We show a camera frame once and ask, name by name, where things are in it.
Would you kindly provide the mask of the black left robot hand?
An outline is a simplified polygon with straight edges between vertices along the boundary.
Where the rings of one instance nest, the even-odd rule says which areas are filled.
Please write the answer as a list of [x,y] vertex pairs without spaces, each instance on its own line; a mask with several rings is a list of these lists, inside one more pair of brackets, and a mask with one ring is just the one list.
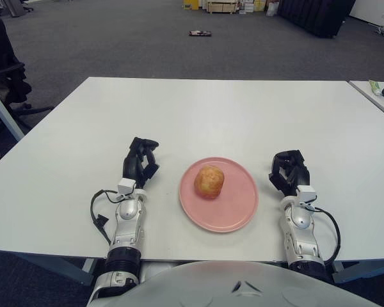
[[129,147],[122,177],[134,180],[137,189],[142,189],[159,169],[153,154],[158,146],[157,141],[135,137]]

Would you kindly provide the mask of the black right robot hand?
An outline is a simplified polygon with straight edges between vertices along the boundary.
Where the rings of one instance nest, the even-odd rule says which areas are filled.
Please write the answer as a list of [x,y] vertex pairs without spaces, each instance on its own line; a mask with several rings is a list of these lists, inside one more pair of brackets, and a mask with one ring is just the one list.
[[310,185],[310,173],[299,150],[279,152],[273,157],[269,181],[284,196],[296,196],[299,185]]

